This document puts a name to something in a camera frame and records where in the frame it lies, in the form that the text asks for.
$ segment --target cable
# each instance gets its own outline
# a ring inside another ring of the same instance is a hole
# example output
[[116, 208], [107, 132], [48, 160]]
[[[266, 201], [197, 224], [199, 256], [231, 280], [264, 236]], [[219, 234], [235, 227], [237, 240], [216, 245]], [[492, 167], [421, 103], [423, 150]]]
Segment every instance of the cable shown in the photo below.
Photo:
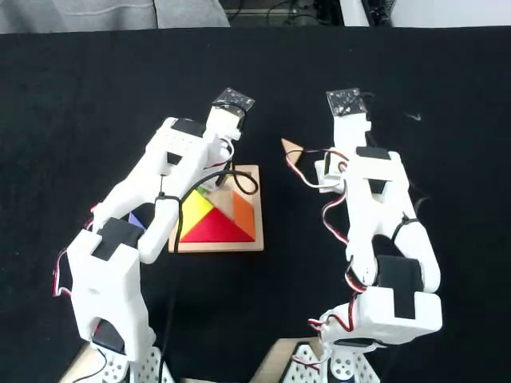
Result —
[[314, 188], [314, 189], [323, 189], [323, 188], [335, 188], [337, 186], [339, 186], [341, 184], [341, 181], [339, 181], [338, 183], [336, 184], [332, 184], [332, 185], [320, 185], [320, 184], [312, 184], [310, 183], [307, 178], [303, 175], [303, 173], [298, 170], [298, 168], [296, 167], [296, 165], [294, 165], [291, 160], [289, 159], [289, 155], [291, 153], [295, 153], [295, 152], [301, 152], [301, 153], [317, 153], [317, 152], [325, 152], [325, 153], [332, 153], [332, 154], [335, 154], [336, 156], [339, 156], [341, 158], [343, 158], [346, 162], [349, 161], [348, 158], [346, 156], [344, 156], [341, 152], [337, 152], [333, 149], [292, 149], [288, 152], [286, 152], [285, 154], [285, 158], [286, 158], [286, 164], [287, 166], [298, 176], [302, 179], [302, 181], [309, 187], [309, 188]]
[[58, 253], [58, 256], [57, 256], [57, 262], [55, 263], [55, 268], [53, 269], [53, 292], [52, 292], [52, 295], [54, 297], [60, 297], [62, 294], [65, 294], [71, 298], [71, 291], [66, 287], [60, 287], [61, 258], [63, 255], [67, 255], [67, 247], [60, 250]]
[[216, 168], [217, 166], [225, 165], [227, 162], [232, 161], [232, 157], [234, 156], [234, 146], [232, 145], [232, 142], [230, 140], [225, 140], [224, 138], [220, 138], [220, 140], [223, 141], [227, 145], [227, 149], [229, 151], [229, 157], [224, 162], [219, 162], [218, 164], [213, 164], [213, 165], [208, 166], [204, 169]]
[[351, 271], [351, 266], [353, 265], [353, 260], [355, 259], [355, 257], [352, 255], [351, 256], [351, 259], [350, 259], [350, 263], [348, 264], [348, 267], [346, 268], [346, 271], [344, 272], [344, 279], [346, 279], [346, 283], [348, 284], [348, 286], [355, 292], [355, 293], [363, 293], [366, 291], [367, 287], [364, 286], [362, 283], [358, 282], [358, 279], [357, 281], [355, 281], [351, 276], [350, 276], [350, 271]]
[[238, 10], [234, 14], [229, 15], [228, 20], [230, 22], [232, 20], [234, 20], [240, 14], [240, 12], [243, 10], [244, 7], [245, 7], [245, 0], [240, 0], [240, 5], [238, 6]]
[[284, 4], [288, 4], [290, 2], [290, 0], [285, 0], [284, 2], [279, 2], [278, 4], [275, 4], [274, 6], [271, 6], [269, 9], [268, 9], [268, 12], [266, 13], [266, 25], [267, 26], [270, 26], [270, 13], [275, 9], [275, 8], [278, 8], [280, 6], [283, 6]]
[[160, 26], [158, 25], [158, 12], [156, 11], [156, 0], [153, 0], [153, 9], [154, 9], [154, 20], [156, 22], [156, 29], [158, 30]]
[[[175, 197], [173, 195], [165, 195], [160, 190], [160, 195], [156, 199], [174, 199], [178, 205], [179, 205], [179, 222], [177, 224], [177, 230], [176, 230], [176, 238], [174, 239], [174, 250], [173, 254], [174, 256], [178, 256], [179, 254], [179, 241], [181, 238], [181, 232], [183, 231], [183, 203], [184, 201], [193, 193], [195, 189], [197, 189], [200, 185], [202, 185], [204, 182], [210, 180], [211, 178], [215, 178], [217, 176], [227, 176], [227, 175], [233, 175], [233, 176], [243, 176], [248, 178], [253, 184], [254, 184], [254, 191], [251, 191], [251, 193], [257, 193], [259, 190], [259, 185], [257, 184], [257, 181], [250, 173], [241, 172], [239, 170], [231, 170], [231, 169], [224, 169], [220, 170], [218, 172], [213, 172], [197, 182], [195, 182], [183, 195], [183, 198], [179, 199], [178, 197]], [[174, 306], [176, 305], [176, 291], [177, 287], [179, 285], [179, 280], [177, 278], [173, 279], [173, 288], [170, 291], [169, 299], [168, 299], [168, 311], [167, 311], [167, 321], [165, 323], [165, 330], [164, 330], [164, 339], [161, 346], [161, 358], [160, 358], [160, 365], [158, 368], [158, 383], [161, 383], [162, 375], [163, 375], [163, 364], [164, 364], [164, 357], [167, 352], [167, 345], [168, 345], [168, 338], [170, 335], [170, 328], [172, 327], [172, 314], [174, 311]]]
[[101, 354], [103, 359], [105, 359], [105, 363], [103, 363], [103, 367], [101, 367], [101, 369], [99, 369], [95, 373], [91, 373], [90, 375], [87, 375], [86, 377], [79, 377], [78, 379], [75, 379], [71, 383], [78, 383], [79, 381], [84, 381], [85, 379], [89, 379], [90, 377], [94, 377], [94, 376], [98, 375], [101, 371], [103, 371], [105, 369], [106, 363], [107, 363], [106, 356], [103, 354], [103, 352], [100, 349], [96, 349], [96, 350], [97, 350], [98, 353]]
[[316, 331], [321, 331], [321, 326], [328, 325], [328, 322], [331, 318], [333, 318], [344, 330], [348, 333], [352, 332], [355, 329], [355, 324], [353, 321], [353, 306], [355, 305], [355, 299], [357, 298], [357, 293], [353, 293], [351, 297], [350, 303], [348, 304], [348, 323], [346, 324], [344, 320], [339, 317], [337, 314], [328, 314], [325, 322], [321, 322], [317, 319], [309, 319], [307, 323]]
[[[218, 108], [225, 108], [225, 107], [234, 107], [234, 108], [238, 108], [241, 112], [243, 112], [243, 117], [241, 118], [242, 120], [242, 124], [244, 124], [244, 122], [246, 121], [246, 116], [247, 116], [247, 110], [244, 109], [243, 107], [235, 104], [234, 102], [230, 102], [230, 101], [217, 101], [217, 102], [214, 102], [212, 104], [212, 106], [216, 106]], [[231, 158], [227, 161], [224, 162], [224, 164], [226, 163], [229, 163], [229, 166], [232, 167], [233, 169], [236, 169], [236, 164], [235, 164], [235, 161], [234, 161], [234, 146], [232, 145], [232, 143], [228, 143], [231, 145], [231, 148], [232, 148], [232, 155], [231, 155]], [[254, 195], [255, 193], [257, 193], [257, 190], [258, 189], [255, 189], [254, 191], [247, 191], [243, 186], [241, 186], [241, 183], [240, 181], [238, 180], [238, 175], [237, 174], [234, 174], [233, 176], [234, 178], [234, 182], [236, 184], [236, 186], [239, 188], [239, 190], [244, 193], [245, 195]]]
[[327, 361], [330, 358], [331, 354], [332, 354], [331, 350], [328, 350], [324, 354], [323, 359], [321, 359], [319, 361], [304, 361], [301, 357], [297, 357], [296, 355], [293, 355], [291, 357], [291, 359], [292, 359], [292, 361], [298, 363], [299, 365], [305, 365], [306, 367], [311, 367], [312, 369], [314, 369], [314, 370], [319, 372], [318, 365], [321, 365], [325, 361]]
[[323, 221], [323, 225], [327, 228], [327, 230], [334, 235], [334, 237], [344, 243], [345, 245], [348, 244], [348, 238], [343, 235], [340, 231], [338, 231], [335, 227], [330, 225], [327, 221], [327, 212], [341, 203], [343, 203], [346, 200], [346, 193], [347, 193], [347, 184], [344, 180], [344, 192], [341, 194], [341, 196], [337, 199], [333, 199], [331, 202], [327, 203], [323, 208], [321, 209], [321, 219]]

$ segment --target white wire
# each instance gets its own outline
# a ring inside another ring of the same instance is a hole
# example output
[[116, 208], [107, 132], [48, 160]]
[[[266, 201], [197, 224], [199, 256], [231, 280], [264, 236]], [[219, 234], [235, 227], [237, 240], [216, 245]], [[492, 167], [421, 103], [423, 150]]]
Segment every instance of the white wire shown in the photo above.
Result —
[[300, 365], [314, 367], [314, 366], [323, 364], [325, 361], [327, 361], [330, 358], [331, 355], [332, 355], [331, 350], [326, 349], [325, 352], [323, 353], [323, 358], [320, 359], [319, 361], [304, 361], [301, 357], [297, 357], [296, 355], [293, 355], [291, 357], [291, 359], [293, 361], [295, 361], [296, 363], [299, 363]]
[[67, 250], [63, 250], [59, 253], [57, 257], [57, 264], [55, 265], [55, 269], [53, 270], [53, 296], [60, 297], [62, 293], [71, 296], [71, 291], [66, 287], [60, 287], [61, 281], [61, 258], [64, 254], [67, 254]]
[[360, 287], [357, 287], [352, 281], [351, 278], [348, 277], [347, 272], [344, 273], [344, 279], [346, 279], [346, 282], [349, 287], [351, 287], [352, 290], [356, 291], [357, 293], [363, 293], [366, 291], [366, 289], [361, 289]]
[[328, 212], [331, 208], [333, 208], [333, 207], [335, 207], [335, 206], [340, 205], [341, 203], [343, 203], [343, 202], [346, 200], [346, 185], [344, 186], [344, 188], [345, 188], [345, 191], [344, 191], [343, 195], [341, 195], [341, 197], [339, 197], [339, 198], [338, 198], [336, 201], [334, 201], [334, 202], [327, 203], [327, 204], [323, 207], [323, 209], [322, 209], [322, 211], [321, 211], [321, 219], [322, 219], [322, 221], [323, 221], [323, 225], [325, 225], [325, 227], [328, 229], [328, 231], [329, 231], [330, 233], [332, 233], [332, 234], [334, 235], [334, 237], [335, 237], [338, 241], [340, 241], [340, 242], [344, 243], [345, 245], [347, 245], [347, 244], [348, 244], [348, 239], [347, 239], [346, 237], [344, 237], [344, 235], [341, 235], [341, 234], [340, 234], [337, 230], [335, 230], [335, 229], [334, 229], [334, 228], [333, 228], [333, 227], [332, 227], [332, 226], [331, 226], [331, 225], [327, 222], [327, 217], [326, 217], [327, 212]]
[[307, 180], [307, 178], [305, 178], [303, 173], [300, 170], [298, 170], [298, 168], [289, 160], [289, 154], [294, 153], [294, 152], [309, 152], [309, 153], [313, 153], [313, 152], [319, 152], [319, 150], [309, 150], [309, 151], [306, 151], [305, 149], [292, 149], [289, 152], [286, 152], [287, 166], [289, 166], [291, 168], [291, 170], [293, 172], [295, 172], [302, 179], [303, 183], [306, 184], [309, 188], [314, 188], [314, 189], [336, 188], [336, 187], [338, 187], [341, 184], [342, 181], [339, 181], [338, 183], [332, 184], [332, 185], [319, 185], [319, 184], [316, 185], [316, 184], [310, 183]]

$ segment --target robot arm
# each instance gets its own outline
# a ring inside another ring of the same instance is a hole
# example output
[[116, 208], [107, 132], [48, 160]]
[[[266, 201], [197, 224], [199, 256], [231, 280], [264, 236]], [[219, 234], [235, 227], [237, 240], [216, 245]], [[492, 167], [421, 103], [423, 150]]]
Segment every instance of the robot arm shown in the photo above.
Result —
[[[326, 350], [367, 352], [442, 327], [440, 299], [433, 294], [440, 283], [433, 248], [415, 215], [399, 154], [366, 145], [370, 122], [361, 96], [358, 89], [327, 92], [334, 147], [315, 163], [319, 186], [325, 186], [320, 192], [346, 196], [345, 278], [355, 290], [349, 303], [309, 321]], [[404, 257], [376, 255], [375, 235], [392, 240]]]
[[[240, 138], [241, 121], [253, 104], [226, 89], [206, 125], [165, 120], [133, 170], [93, 209], [92, 231], [82, 230], [68, 246], [78, 331], [107, 356], [125, 363], [145, 360], [156, 337], [140, 291], [140, 262], [157, 259], [179, 212], [176, 200], [162, 197], [181, 199], [197, 181], [227, 166], [232, 141]], [[217, 178], [202, 186], [216, 188]], [[146, 231], [121, 219], [143, 203], [155, 205]]]

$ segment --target black tablecloth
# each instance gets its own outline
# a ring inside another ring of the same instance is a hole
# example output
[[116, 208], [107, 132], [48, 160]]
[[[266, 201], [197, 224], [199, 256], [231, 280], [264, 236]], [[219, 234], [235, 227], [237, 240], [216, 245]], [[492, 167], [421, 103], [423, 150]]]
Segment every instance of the black tablecloth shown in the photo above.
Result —
[[[141, 267], [159, 336], [180, 273], [176, 375], [246, 381], [276, 339], [311, 336], [307, 319], [349, 298], [319, 216], [331, 195], [286, 168], [279, 139], [331, 144], [325, 91], [358, 86], [376, 95], [374, 137], [432, 197], [421, 219], [442, 270], [444, 326], [400, 348], [390, 381], [492, 381], [509, 306], [510, 41], [509, 28], [0, 36], [2, 381], [61, 376], [83, 342], [69, 299], [51, 297], [58, 250], [165, 117], [205, 120], [227, 86], [256, 99], [237, 159], [261, 169], [266, 249]], [[390, 357], [369, 356], [378, 372]]]

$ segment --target black wire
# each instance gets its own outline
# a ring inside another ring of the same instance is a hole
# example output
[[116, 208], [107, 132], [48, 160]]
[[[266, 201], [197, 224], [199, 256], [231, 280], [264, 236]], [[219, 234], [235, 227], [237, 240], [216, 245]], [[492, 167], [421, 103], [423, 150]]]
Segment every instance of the black wire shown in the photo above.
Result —
[[383, 367], [382, 373], [379, 374], [380, 383], [387, 383], [389, 381], [388, 377], [389, 377], [390, 371], [392, 371], [396, 361], [398, 360], [398, 354], [399, 354], [399, 350], [401, 349], [401, 346], [402, 345], [396, 345], [395, 347], [390, 349], [390, 356], [389, 356], [387, 362], [385, 363], [385, 366]]
[[[237, 104], [235, 104], [234, 102], [231, 102], [231, 101], [217, 101], [217, 102], [214, 102], [212, 104], [212, 106], [221, 107], [221, 108], [222, 107], [226, 107], [226, 106], [229, 106], [229, 107], [232, 106], [234, 108], [238, 108], [241, 112], [243, 112], [242, 124], [244, 124], [246, 116], [247, 116], [247, 110], [244, 109], [243, 107], [241, 107], [241, 106], [239, 106], [239, 105], [237, 105]], [[232, 166], [233, 169], [236, 169], [236, 165], [235, 165], [235, 162], [234, 162], [234, 156], [232, 156], [230, 163], [227, 165], [227, 168], [229, 168], [229, 166]], [[235, 182], [236, 186], [245, 195], [254, 195], [255, 193], [257, 193], [257, 189], [254, 190], [254, 191], [247, 191], [243, 186], [241, 186], [241, 183], [238, 180], [238, 175], [237, 174], [235, 174], [233, 176], [233, 178], [234, 178], [234, 182]]]
[[236, 16], [238, 16], [240, 14], [240, 12], [243, 10], [244, 7], [245, 7], [245, 0], [240, 0], [240, 6], [238, 6], [238, 10], [234, 14], [229, 15], [228, 20], [230, 22], [232, 20], [234, 20], [236, 18]]
[[268, 9], [268, 12], [266, 13], [266, 25], [270, 26], [270, 13], [277, 7], [283, 6], [284, 4], [288, 4], [290, 0], [285, 0], [284, 2], [279, 2], [278, 4], [275, 4], [274, 6], [271, 6]]
[[311, 14], [292, 14], [289, 16], [289, 19], [284, 22], [284, 24], [291, 24], [296, 18], [314, 18], [319, 26], [328, 26], [326, 22], [321, 22], [316, 16]]
[[[231, 166], [234, 170], [236, 170], [236, 165], [234, 163], [234, 156], [232, 156], [231, 158]], [[236, 184], [236, 186], [241, 190], [241, 192], [245, 195], [254, 195], [255, 193], [257, 193], [257, 191], [259, 190], [259, 188], [255, 188], [254, 190], [252, 191], [247, 191], [243, 186], [241, 186], [240, 182], [238, 181], [238, 175], [235, 174], [232, 178], [234, 178], [234, 183]]]
[[159, 29], [158, 25], [158, 12], [156, 11], [156, 0], [153, 0], [154, 19], [156, 20], [156, 29]]
[[[202, 185], [207, 180], [210, 180], [211, 178], [215, 178], [217, 176], [227, 176], [227, 175], [233, 175], [233, 176], [243, 176], [248, 178], [253, 184], [254, 184], [254, 191], [251, 191], [252, 194], [257, 193], [259, 190], [259, 185], [257, 184], [257, 181], [250, 173], [241, 172], [239, 170], [231, 170], [231, 169], [224, 169], [220, 170], [218, 172], [211, 173], [197, 182], [195, 182], [187, 191], [184, 193], [183, 198], [179, 199], [178, 197], [175, 197], [173, 195], [164, 195], [162, 191], [160, 191], [160, 195], [156, 199], [174, 199], [177, 201], [179, 205], [179, 223], [177, 224], [177, 231], [176, 231], [176, 238], [174, 239], [174, 256], [177, 256], [179, 254], [179, 241], [181, 238], [181, 232], [183, 230], [183, 203], [184, 201], [193, 193], [194, 190], [196, 190], [200, 185]], [[170, 291], [169, 299], [168, 299], [168, 311], [167, 311], [167, 321], [165, 323], [165, 330], [164, 330], [164, 339], [161, 346], [161, 358], [160, 358], [160, 366], [158, 368], [158, 383], [161, 383], [162, 375], [163, 375], [163, 364], [164, 364], [164, 357], [167, 351], [167, 345], [168, 345], [168, 338], [170, 335], [170, 329], [172, 324], [172, 314], [174, 311], [174, 306], [176, 305], [176, 291], [177, 287], [179, 285], [179, 271], [174, 273], [176, 276], [173, 279], [173, 285], [172, 289]]]
[[101, 356], [103, 357], [103, 359], [105, 359], [105, 363], [103, 364], [103, 367], [101, 367], [101, 369], [99, 369], [98, 371], [96, 371], [95, 373], [91, 373], [90, 375], [87, 375], [86, 377], [79, 377], [78, 379], [72, 381], [71, 383], [77, 383], [79, 381], [84, 381], [85, 379], [89, 379], [90, 377], [94, 377], [96, 375], [98, 375], [101, 371], [103, 371], [106, 367], [106, 356], [103, 354], [103, 352], [100, 350], [100, 349], [97, 349], [97, 352], [101, 354]]

